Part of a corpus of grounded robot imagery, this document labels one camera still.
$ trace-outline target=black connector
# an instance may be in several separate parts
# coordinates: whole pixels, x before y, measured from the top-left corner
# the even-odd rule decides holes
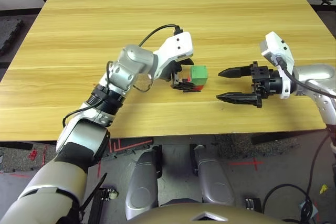
[[[283,60],[282,57],[278,56],[276,58],[276,60],[277,60],[278,64],[281,66],[282,70],[287,69],[287,63]]]
[[[175,26],[174,35],[178,35],[178,34],[181,34],[181,33],[183,33],[183,29],[180,29],[179,26]]]

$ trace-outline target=yellow sticker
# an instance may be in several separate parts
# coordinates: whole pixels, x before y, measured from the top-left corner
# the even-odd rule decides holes
[[[323,194],[326,190],[328,190],[327,185],[323,185],[320,190],[320,194]]]

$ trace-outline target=wood grain tabletop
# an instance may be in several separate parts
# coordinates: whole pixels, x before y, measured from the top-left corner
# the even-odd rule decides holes
[[[48,0],[0,83],[0,140],[56,140],[65,114],[87,100],[123,46],[175,23],[193,38],[193,61],[206,65],[200,93],[182,93],[158,80],[132,90],[110,127],[112,137],[322,129],[308,97],[270,97],[258,109],[216,99],[250,92],[251,78],[225,79],[223,69],[258,60],[259,43],[275,31],[296,65],[336,65],[336,42],[306,0]],[[155,34],[155,50],[172,35]]]

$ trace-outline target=green cube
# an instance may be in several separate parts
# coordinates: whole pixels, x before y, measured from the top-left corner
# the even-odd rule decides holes
[[[206,67],[202,65],[193,65],[190,67],[190,79],[196,86],[203,86],[208,79]]]

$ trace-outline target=wire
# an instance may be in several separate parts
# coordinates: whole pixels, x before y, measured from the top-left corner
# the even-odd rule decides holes
[[[140,43],[139,43],[139,47],[142,47],[142,45],[153,35],[155,34],[157,31],[160,31],[164,28],[168,28],[168,27],[174,27],[175,30],[180,29],[180,27],[178,25],[175,24],[167,24],[164,26],[160,26],[157,29],[154,29],[153,31],[151,31]]]
[[[109,83],[110,83],[110,72],[109,72],[109,68],[110,68],[110,64],[113,63],[112,60],[109,60],[107,63],[106,63],[106,94],[109,93]],[[74,110],[70,113],[68,113],[62,120],[62,125],[63,125],[63,128],[66,126],[66,120],[69,116],[73,115],[73,114],[77,114],[79,112],[82,112],[82,111],[85,111],[85,110],[89,110],[89,109],[92,109],[92,108],[95,108],[97,107],[98,105],[100,105],[102,102],[103,102],[104,99],[100,99],[98,102],[90,105],[90,106],[87,106],[85,108],[82,108],[82,109],[78,109],[78,110]]]
[[[294,223],[309,223],[309,219],[311,218],[312,213],[313,213],[313,203],[312,203],[311,198],[309,197],[309,193],[310,193],[310,188],[311,188],[311,183],[312,183],[312,178],[313,178],[314,166],[315,166],[317,156],[318,156],[322,146],[324,145],[324,143],[326,142],[326,140],[328,138],[329,138],[329,134],[327,134],[323,138],[323,140],[321,141],[321,143],[319,144],[319,146],[317,147],[317,149],[315,151],[315,154],[314,154],[313,160],[311,162],[311,166],[310,166],[310,173],[309,173],[309,181],[308,181],[307,190],[304,191],[302,188],[300,188],[296,185],[293,185],[293,184],[281,184],[281,185],[278,185],[278,186],[274,187],[271,191],[269,191],[267,193],[267,195],[264,199],[263,206],[261,208],[263,213],[265,212],[266,202],[267,202],[268,198],[272,195],[272,193],[274,193],[276,190],[278,190],[280,188],[283,188],[283,187],[293,187],[293,188],[298,189],[300,192],[302,192],[306,196],[305,202],[304,202],[304,204],[302,206],[302,209],[301,209],[301,219],[300,220],[284,219],[283,221],[294,222]]]
[[[324,92],[324,91],[322,91],[322,90],[312,88],[312,87],[310,87],[310,86],[304,84],[303,82],[301,82],[301,81],[295,79],[295,77],[293,77],[293,76],[288,72],[288,70],[287,70],[286,68],[283,68],[283,67],[281,67],[281,68],[283,69],[283,71],[285,72],[285,74],[287,75],[287,77],[288,77],[292,82],[295,82],[297,85],[302,86],[302,87],[304,87],[305,89],[308,89],[308,90],[310,90],[310,91],[316,92],[316,93],[318,93],[318,94],[323,94],[323,95],[325,95],[326,97],[330,97],[330,98],[334,98],[334,99],[336,99],[336,95],[329,94],[329,93]]]
[[[267,193],[266,197],[265,197],[264,202],[263,202],[263,206],[262,206],[263,214],[265,213],[265,206],[266,206],[266,202],[267,202],[268,198],[269,198],[269,197],[270,197],[276,190],[278,190],[278,189],[280,189],[280,188],[283,188],[283,187],[293,187],[293,188],[295,188],[295,189],[298,189],[300,192],[302,192],[302,193],[306,196],[306,200],[308,200],[308,203],[309,203],[308,206],[310,207],[310,208],[309,208],[310,211],[308,212],[308,215],[307,215],[307,216],[302,216],[303,212],[302,212],[302,210],[301,210],[301,220],[300,220],[300,221],[299,221],[299,220],[294,220],[294,219],[285,219],[285,220],[283,220],[283,221],[288,222],[288,220],[290,220],[290,222],[296,222],[296,223],[308,223],[308,220],[310,219],[310,217],[311,217],[311,215],[312,215],[312,209],[313,209],[313,207],[312,207],[312,201],[311,201],[309,195],[306,194],[306,192],[305,192],[301,187],[298,187],[298,186],[293,185],[293,184],[281,184],[281,185],[278,185],[278,186],[274,187],[271,191],[269,191],[269,192]]]

